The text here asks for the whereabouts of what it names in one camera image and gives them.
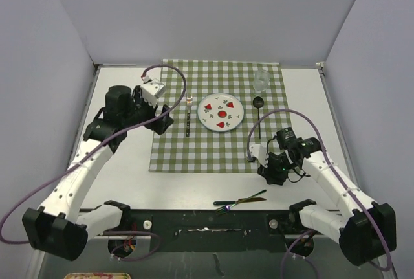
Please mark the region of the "green handled knife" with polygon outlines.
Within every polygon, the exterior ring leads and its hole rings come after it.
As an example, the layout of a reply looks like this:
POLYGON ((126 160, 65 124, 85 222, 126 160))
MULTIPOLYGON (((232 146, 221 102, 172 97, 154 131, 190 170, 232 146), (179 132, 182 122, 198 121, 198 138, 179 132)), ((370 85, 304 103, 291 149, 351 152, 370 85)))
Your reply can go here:
POLYGON ((266 201, 263 197, 253 197, 251 199, 238 199, 237 201, 214 201, 214 206, 225 206, 225 205, 232 205, 234 203, 253 203, 253 202, 260 202, 260 201, 266 201))

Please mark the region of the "silver fork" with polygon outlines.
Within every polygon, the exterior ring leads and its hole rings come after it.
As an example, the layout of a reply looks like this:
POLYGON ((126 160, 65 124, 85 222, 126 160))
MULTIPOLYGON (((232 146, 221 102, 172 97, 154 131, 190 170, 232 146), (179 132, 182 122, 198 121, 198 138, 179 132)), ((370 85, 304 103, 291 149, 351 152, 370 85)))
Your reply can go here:
POLYGON ((188 94, 186 97, 186 137, 190 136, 192 105, 193 105, 193 97, 191 94, 188 94))

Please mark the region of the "green white checkered tablecloth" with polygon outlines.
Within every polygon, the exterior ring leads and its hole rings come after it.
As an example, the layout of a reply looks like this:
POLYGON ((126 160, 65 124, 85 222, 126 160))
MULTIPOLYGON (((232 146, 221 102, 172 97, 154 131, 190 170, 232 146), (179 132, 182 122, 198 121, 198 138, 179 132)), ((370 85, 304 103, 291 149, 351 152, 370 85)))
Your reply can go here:
POLYGON ((247 63, 234 61, 206 61, 164 59, 160 80, 166 92, 161 105, 172 106, 182 93, 191 94, 190 136, 186 137, 186 103, 182 101, 171 113, 174 123, 165 134, 153 135, 149 171, 168 173, 250 173, 254 163, 246 159, 246 141, 265 144, 277 130, 291 125, 290 115, 282 112, 262 121, 261 140, 258 128, 253 136, 250 129, 257 122, 257 109, 252 101, 260 96, 265 104, 264 115, 288 106, 285 84, 278 63, 247 63), (254 93, 253 80, 257 70, 270 73, 268 88, 260 95, 254 93), (245 115, 235 129, 218 133, 206 129, 197 117, 199 102, 214 93, 226 93, 239 99, 245 115))

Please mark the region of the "white plate with strawberries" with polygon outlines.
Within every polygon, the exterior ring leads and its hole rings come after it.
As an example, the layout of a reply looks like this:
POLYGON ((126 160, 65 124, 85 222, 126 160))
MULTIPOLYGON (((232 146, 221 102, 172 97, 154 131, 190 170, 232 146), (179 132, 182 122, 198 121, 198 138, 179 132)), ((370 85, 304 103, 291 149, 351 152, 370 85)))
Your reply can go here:
POLYGON ((197 108, 201 124, 214 132, 224 133, 238 127, 245 110, 238 98, 226 93, 214 93, 203 98, 197 108))

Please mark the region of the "black spoon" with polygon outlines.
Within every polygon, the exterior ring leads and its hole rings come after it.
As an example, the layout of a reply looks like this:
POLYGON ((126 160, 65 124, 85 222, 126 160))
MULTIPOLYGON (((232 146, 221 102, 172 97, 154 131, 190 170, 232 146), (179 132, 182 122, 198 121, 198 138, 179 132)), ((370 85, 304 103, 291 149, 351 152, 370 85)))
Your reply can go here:
MULTIPOLYGON (((264 106, 265 102, 260 96, 256 96, 252 101, 253 106, 257 109, 257 119, 260 119, 260 109, 264 106)), ((261 140, 261 126, 258 124, 259 140, 261 140)))

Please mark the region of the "clear drinking glass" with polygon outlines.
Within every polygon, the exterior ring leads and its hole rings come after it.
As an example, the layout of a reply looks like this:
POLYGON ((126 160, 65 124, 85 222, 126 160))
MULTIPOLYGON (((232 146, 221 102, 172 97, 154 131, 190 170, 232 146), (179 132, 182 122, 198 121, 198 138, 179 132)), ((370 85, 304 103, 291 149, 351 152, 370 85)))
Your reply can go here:
POLYGON ((256 95, 260 95, 268 88, 270 73, 266 70, 257 70, 254 73, 253 88, 256 95))

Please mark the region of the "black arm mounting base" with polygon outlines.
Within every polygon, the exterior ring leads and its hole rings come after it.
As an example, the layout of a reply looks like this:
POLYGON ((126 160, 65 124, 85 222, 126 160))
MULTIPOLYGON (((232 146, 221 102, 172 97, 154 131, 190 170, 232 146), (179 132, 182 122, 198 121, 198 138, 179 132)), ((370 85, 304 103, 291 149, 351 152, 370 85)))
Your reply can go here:
POLYGON ((279 253, 306 231, 287 210, 132 210, 117 229, 148 232, 108 239, 108 252, 125 259, 139 252, 279 253))

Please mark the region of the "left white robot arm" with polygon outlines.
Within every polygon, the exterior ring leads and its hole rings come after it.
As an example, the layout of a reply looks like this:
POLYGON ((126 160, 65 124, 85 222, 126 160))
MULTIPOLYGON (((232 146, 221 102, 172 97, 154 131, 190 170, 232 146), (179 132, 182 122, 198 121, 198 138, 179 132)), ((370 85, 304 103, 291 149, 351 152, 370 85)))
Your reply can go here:
POLYGON ((33 249, 73 261, 93 237, 108 230, 117 234, 129 231, 132 219, 128 205, 106 201, 83 215, 80 207, 100 170, 127 137, 127 128, 143 124, 161 135, 172 125, 170 116, 155 117, 158 98, 165 90, 158 80, 134 89, 124 85, 108 89, 105 105, 87 126, 67 174, 37 209, 29 208, 23 214, 33 249))

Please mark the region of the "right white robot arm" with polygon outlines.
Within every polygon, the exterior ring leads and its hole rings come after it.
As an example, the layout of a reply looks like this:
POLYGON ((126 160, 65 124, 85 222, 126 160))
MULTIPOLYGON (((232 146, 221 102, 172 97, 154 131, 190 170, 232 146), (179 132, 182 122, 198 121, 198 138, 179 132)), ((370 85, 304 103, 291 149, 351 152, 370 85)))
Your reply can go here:
POLYGON ((378 204, 339 169, 315 138, 297 137, 287 127, 276 133, 281 153, 267 152, 260 144, 249 147, 259 163, 258 174, 268 184, 283 185, 290 171, 299 168, 328 195, 339 213, 323 209, 311 199, 290 205, 288 224, 302 233, 313 229, 338 243, 343 255, 359 266, 397 247, 396 215, 387 204, 378 204))

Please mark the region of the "iridescent rainbow fork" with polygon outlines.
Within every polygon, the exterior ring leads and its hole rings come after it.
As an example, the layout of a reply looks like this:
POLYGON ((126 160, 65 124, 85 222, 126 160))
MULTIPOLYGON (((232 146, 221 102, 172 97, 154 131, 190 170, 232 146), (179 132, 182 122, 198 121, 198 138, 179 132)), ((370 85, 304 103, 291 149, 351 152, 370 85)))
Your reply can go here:
POLYGON ((217 207, 217 209, 215 210, 215 213, 217 215, 221 215, 221 214, 225 214, 225 213, 231 211, 231 209, 233 209, 233 207, 235 207, 239 204, 266 201, 266 199, 264 197, 262 197, 262 195, 266 192, 267 192, 267 190, 264 189, 264 190, 254 194, 254 195, 251 195, 249 197, 240 198, 237 201, 214 201, 213 205, 217 207))

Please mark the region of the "yellow rimmed tray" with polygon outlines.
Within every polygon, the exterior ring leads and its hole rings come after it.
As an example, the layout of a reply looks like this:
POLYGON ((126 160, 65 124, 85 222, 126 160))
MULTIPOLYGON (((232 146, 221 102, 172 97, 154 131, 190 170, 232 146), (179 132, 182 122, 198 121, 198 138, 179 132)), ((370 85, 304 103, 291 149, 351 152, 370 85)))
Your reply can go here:
POLYGON ((128 273, 86 272, 69 273, 64 279, 131 279, 128 273))

